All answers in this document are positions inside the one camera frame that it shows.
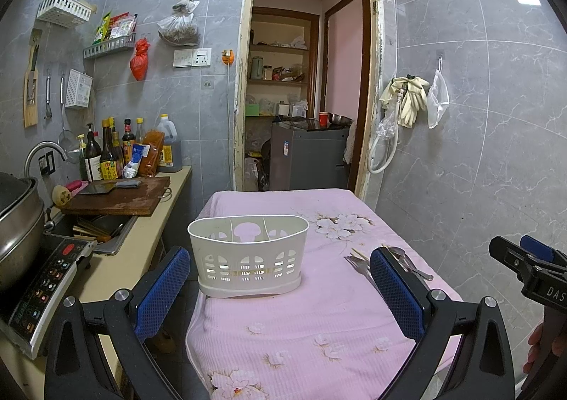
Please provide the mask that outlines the person right hand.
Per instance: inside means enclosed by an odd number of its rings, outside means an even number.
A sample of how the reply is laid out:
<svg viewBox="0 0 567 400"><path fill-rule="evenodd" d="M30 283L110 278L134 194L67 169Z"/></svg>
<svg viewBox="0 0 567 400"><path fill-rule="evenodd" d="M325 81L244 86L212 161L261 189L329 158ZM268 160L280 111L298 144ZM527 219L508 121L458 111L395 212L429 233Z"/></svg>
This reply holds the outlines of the person right hand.
<svg viewBox="0 0 567 400"><path fill-rule="evenodd" d="M537 360L540 352L540 341L542 338L544 323L540 322L530 334L528 339L529 353L526 362L523 365L523 373L529 374Z"/></svg>

